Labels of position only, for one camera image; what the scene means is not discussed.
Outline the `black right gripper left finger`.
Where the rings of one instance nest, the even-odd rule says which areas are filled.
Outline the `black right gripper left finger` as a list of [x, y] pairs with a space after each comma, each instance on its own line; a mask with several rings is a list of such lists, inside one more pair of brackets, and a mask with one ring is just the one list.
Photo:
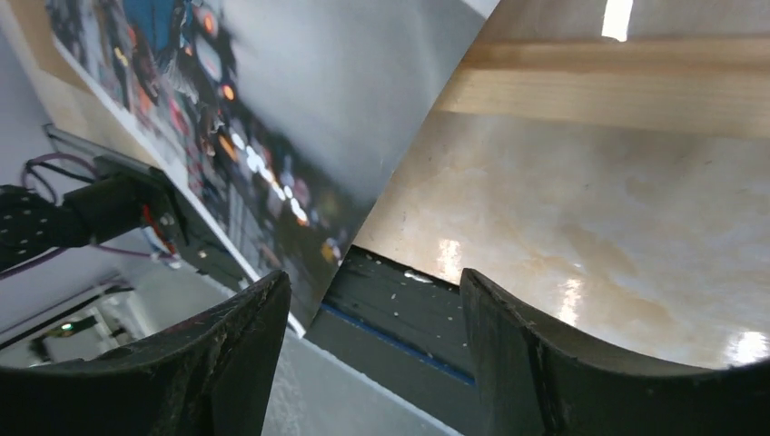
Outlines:
[[1, 370], [4, 435], [258, 435], [291, 304], [284, 272], [106, 352]]

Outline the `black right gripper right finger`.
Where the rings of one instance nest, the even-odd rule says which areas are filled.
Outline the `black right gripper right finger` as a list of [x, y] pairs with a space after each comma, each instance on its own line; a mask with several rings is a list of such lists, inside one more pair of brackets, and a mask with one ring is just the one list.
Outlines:
[[487, 435], [766, 435], [769, 363], [711, 370], [632, 352], [460, 280]]

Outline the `printed colour photo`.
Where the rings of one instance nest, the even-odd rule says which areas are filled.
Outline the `printed colour photo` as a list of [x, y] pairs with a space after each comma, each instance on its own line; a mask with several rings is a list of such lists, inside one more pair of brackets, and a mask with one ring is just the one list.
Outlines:
[[465, 1], [47, 1], [55, 46], [308, 330], [484, 20]]

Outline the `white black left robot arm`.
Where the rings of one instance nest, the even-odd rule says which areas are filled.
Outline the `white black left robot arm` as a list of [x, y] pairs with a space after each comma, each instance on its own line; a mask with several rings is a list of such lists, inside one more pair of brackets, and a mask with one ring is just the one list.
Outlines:
[[91, 173], [86, 186], [48, 200], [26, 184], [1, 188], [1, 276], [8, 278], [68, 249], [106, 242], [149, 228], [158, 239], [157, 257], [178, 259], [189, 244], [188, 221], [175, 187], [160, 170], [98, 156], [92, 163], [68, 154], [35, 158], [30, 167], [63, 159]]

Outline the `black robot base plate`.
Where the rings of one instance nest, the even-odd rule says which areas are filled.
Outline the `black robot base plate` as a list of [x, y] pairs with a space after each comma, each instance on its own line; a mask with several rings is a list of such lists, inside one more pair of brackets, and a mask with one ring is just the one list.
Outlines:
[[176, 173], [178, 250], [233, 289], [291, 277], [291, 326], [464, 435], [480, 407], [458, 288], [353, 244], [372, 206], [325, 173]]

